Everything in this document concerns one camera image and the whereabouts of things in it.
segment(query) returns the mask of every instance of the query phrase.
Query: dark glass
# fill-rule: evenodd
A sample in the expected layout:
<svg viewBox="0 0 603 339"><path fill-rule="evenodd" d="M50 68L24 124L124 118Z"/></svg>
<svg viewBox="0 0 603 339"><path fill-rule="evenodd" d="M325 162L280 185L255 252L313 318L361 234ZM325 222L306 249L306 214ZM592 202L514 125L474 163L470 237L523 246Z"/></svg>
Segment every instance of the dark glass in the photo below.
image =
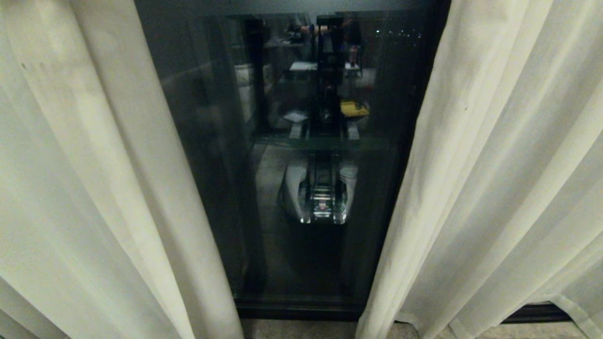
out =
<svg viewBox="0 0 603 339"><path fill-rule="evenodd" d="M354 318L449 4L287 3L136 6L239 310Z"/></svg>

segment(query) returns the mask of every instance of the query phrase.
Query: white curtain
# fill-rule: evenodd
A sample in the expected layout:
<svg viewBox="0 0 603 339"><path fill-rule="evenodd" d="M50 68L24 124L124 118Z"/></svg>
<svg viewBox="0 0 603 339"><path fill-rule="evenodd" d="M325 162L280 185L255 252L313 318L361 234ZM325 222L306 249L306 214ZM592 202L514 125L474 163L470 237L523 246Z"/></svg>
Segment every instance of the white curtain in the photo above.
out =
<svg viewBox="0 0 603 339"><path fill-rule="evenodd" d="M553 301L603 337L603 2L453 0L358 338Z"/></svg>
<svg viewBox="0 0 603 339"><path fill-rule="evenodd" d="M133 2L0 5L0 335L242 338Z"/></svg>

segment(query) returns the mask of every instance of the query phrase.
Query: white object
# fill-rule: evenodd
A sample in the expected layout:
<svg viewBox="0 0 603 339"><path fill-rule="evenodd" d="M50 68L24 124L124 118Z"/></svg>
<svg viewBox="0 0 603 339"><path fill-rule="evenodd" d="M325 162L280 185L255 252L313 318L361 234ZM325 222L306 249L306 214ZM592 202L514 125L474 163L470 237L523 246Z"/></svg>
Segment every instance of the white object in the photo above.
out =
<svg viewBox="0 0 603 339"><path fill-rule="evenodd" d="M293 64L291 64L291 67L289 68L290 71L310 71L313 69L316 69L316 63L315 62L306 62L306 61L296 61Z"/></svg>
<svg viewBox="0 0 603 339"><path fill-rule="evenodd" d="M360 69L360 66L358 64L355 64L354 67L352 67L351 63L346 62L346 69Z"/></svg>
<svg viewBox="0 0 603 339"><path fill-rule="evenodd" d="M0 4L2 311L43 338L242 338L134 3Z"/></svg>
<svg viewBox="0 0 603 339"><path fill-rule="evenodd" d="M262 76L264 77L265 84L272 83L271 65L264 65L262 67ZM238 87L253 85L253 66L250 63L246 63L244 65L235 65L235 77Z"/></svg>
<svg viewBox="0 0 603 339"><path fill-rule="evenodd" d="M308 160L304 157L298 157L293 159L288 165L285 172L285 208L292 210L297 218L304 220L306 217L309 222L309 215L302 211L298 200L300 182L306 178L306 172L308 171Z"/></svg>
<svg viewBox="0 0 603 339"><path fill-rule="evenodd" d="M302 138L302 130L303 124L301 122L296 122L291 126L291 131L289 132L289 138L291 139L301 139Z"/></svg>
<svg viewBox="0 0 603 339"><path fill-rule="evenodd" d="M603 337L603 3L455 0L357 338L551 300Z"/></svg>
<svg viewBox="0 0 603 339"><path fill-rule="evenodd" d="M356 121L347 122L347 137L350 140L360 140L360 132L358 132L358 123Z"/></svg>
<svg viewBox="0 0 603 339"><path fill-rule="evenodd" d="M302 122L308 118L308 112L305 110L290 110L283 115L283 119L294 123Z"/></svg>

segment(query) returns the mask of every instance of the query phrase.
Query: floor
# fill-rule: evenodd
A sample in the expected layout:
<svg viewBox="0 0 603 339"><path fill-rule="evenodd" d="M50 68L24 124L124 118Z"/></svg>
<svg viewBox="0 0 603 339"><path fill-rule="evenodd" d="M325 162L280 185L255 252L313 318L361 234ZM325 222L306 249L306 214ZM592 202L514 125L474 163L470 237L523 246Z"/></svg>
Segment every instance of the floor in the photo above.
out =
<svg viewBox="0 0 603 339"><path fill-rule="evenodd" d="M248 339L352 339L356 329L356 323L346 322L243 319L242 324ZM418 339L418 335L412 325L396 323L387 339ZM455 337L446 328L437 339ZM574 323L566 322L499 325L478 339L586 339L586 336Z"/></svg>

